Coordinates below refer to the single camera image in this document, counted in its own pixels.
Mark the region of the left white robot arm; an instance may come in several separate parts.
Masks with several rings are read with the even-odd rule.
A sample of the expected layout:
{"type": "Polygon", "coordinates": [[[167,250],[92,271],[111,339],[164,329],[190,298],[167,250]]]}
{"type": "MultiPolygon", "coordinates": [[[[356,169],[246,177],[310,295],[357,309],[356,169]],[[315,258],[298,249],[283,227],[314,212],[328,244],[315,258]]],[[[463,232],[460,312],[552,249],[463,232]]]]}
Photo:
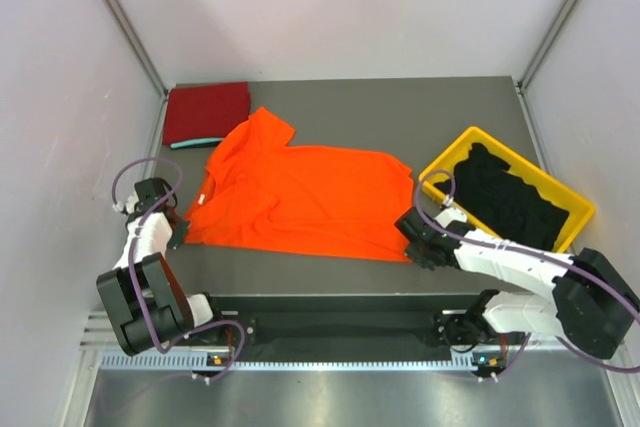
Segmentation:
{"type": "Polygon", "coordinates": [[[175,208],[177,196],[159,177],[134,185],[127,203],[116,208],[126,217],[127,240],[114,268],[96,287],[120,348],[135,356],[177,338],[195,334],[216,343],[227,321],[207,293],[186,296],[166,260],[181,246],[189,222],[175,208]]]}

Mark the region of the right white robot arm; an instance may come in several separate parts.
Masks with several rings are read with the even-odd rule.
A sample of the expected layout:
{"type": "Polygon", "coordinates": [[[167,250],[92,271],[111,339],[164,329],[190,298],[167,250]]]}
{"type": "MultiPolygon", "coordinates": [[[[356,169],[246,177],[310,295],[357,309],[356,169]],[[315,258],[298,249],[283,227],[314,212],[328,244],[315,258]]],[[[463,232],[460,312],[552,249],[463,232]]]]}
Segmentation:
{"type": "Polygon", "coordinates": [[[454,267],[519,287],[517,293],[484,290],[464,313],[441,320],[443,336],[455,344],[542,334],[609,360],[639,311],[638,297],[597,250],[559,254],[500,240],[454,207],[434,218],[412,207],[395,226],[408,241],[406,257],[422,268],[454,267]]]}

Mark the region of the orange t shirt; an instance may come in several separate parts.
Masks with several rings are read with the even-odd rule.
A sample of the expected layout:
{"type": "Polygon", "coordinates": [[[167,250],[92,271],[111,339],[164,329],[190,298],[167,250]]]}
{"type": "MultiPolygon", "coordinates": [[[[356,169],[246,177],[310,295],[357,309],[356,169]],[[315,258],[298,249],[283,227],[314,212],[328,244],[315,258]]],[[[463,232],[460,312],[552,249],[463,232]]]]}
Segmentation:
{"type": "Polygon", "coordinates": [[[394,156],[292,145],[295,129],[261,107],[216,147],[186,213],[191,244],[403,262],[395,223],[412,205],[394,156]]]}

